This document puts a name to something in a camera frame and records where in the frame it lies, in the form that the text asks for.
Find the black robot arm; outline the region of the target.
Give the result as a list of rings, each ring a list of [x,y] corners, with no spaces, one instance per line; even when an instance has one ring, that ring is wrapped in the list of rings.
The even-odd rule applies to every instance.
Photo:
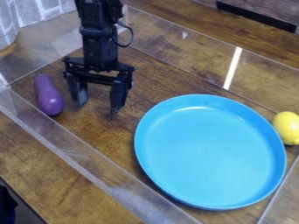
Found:
[[[113,115],[125,105],[136,70],[117,59],[117,48],[131,45],[131,42],[121,44],[117,41],[117,25],[127,28],[131,33],[133,30],[120,21],[124,16],[120,0],[75,0],[75,4],[80,18],[83,57],[63,58],[64,78],[79,107],[88,100],[89,83],[111,86],[109,106]]]

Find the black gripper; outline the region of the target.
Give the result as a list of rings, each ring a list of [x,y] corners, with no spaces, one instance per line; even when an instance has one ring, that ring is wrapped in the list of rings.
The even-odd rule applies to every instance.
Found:
[[[65,57],[64,78],[69,94],[81,107],[88,100],[88,82],[111,86],[111,113],[116,114],[125,106],[127,92],[132,87],[136,70],[117,59],[117,48],[127,47],[117,42],[117,28],[96,30],[79,28],[83,38],[83,57]]]

